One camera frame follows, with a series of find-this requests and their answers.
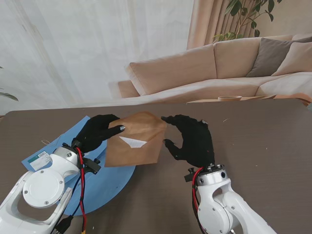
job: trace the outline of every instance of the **beige sofa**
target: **beige sofa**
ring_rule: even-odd
[[[269,37],[301,39],[310,35]],[[258,54],[260,38],[222,41],[184,53],[130,63],[130,80],[118,83],[123,102],[181,103],[219,96],[292,95],[312,97],[312,72],[245,77]]]

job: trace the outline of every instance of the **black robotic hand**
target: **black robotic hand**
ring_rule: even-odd
[[[72,141],[83,153],[95,150],[104,140],[124,131],[124,126],[108,128],[110,122],[119,119],[114,115],[98,115],[89,119]]]
[[[181,149],[176,147],[171,140],[164,139],[165,146],[176,160],[186,160],[195,167],[215,164],[213,142],[205,121],[197,121],[184,115],[161,117],[161,119],[176,126],[182,133]]]

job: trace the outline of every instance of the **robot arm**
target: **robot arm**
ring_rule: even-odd
[[[176,160],[185,160],[193,166],[203,167],[204,171],[198,173],[189,169],[186,181],[197,179],[197,188],[201,202],[194,212],[201,225],[203,233],[227,234],[233,232],[239,223],[244,234],[276,234],[267,222],[253,211],[244,199],[233,191],[231,180],[227,177],[222,165],[214,166],[215,154],[208,124],[188,116],[177,115],[162,117],[162,119],[176,126],[183,137],[182,148],[165,139],[165,146]]]
[[[99,161],[83,158],[81,164],[77,149],[87,153],[100,144],[124,131],[124,126],[108,128],[109,123],[119,119],[114,115],[98,115],[87,121],[72,141],[72,146],[63,144],[50,154],[52,166],[37,172],[25,173],[15,184],[0,206],[0,233],[10,234],[50,234],[59,222],[71,196],[72,189],[65,191],[65,178],[70,175],[92,172],[96,174]],[[53,214],[45,221],[38,221],[19,213],[18,201],[23,196],[27,204],[35,208],[47,208],[58,202]]]
[[[199,174],[197,178],[201,198],[197,214],[207,233],[227,234],[241,224],[245,234],[276,234],[268,223],[233,191],[231,180],[222,165],[209,169],[210,171]],[[222,193],[215,195],[218,189],[221,189]]]
[[[50,155],[52,166],[37,172],[26,172],[15,184],[0,206],[0,233],[50,234],[62,216],[72,189],[64,191],[66,176],[77,174],[77,155],[60,147]],[[52,215],[45,221],[37,221],[19,213],[17,205],[21,197],[32,207],[47,208],[59,201]]]

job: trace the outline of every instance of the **kraft paper envelope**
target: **kraft paper envelope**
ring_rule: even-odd
[[[111,122],[126,129],[107,140],[105,167],[157,163],[166,123],[149,112],[139,112]]]

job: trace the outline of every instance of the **small string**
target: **small string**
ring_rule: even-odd
[[[48,140],[42,140],[41,141],[43,144],[45,144],[45,145],[48,145],[48,144],[50,144],[50,142],[48,141]]]

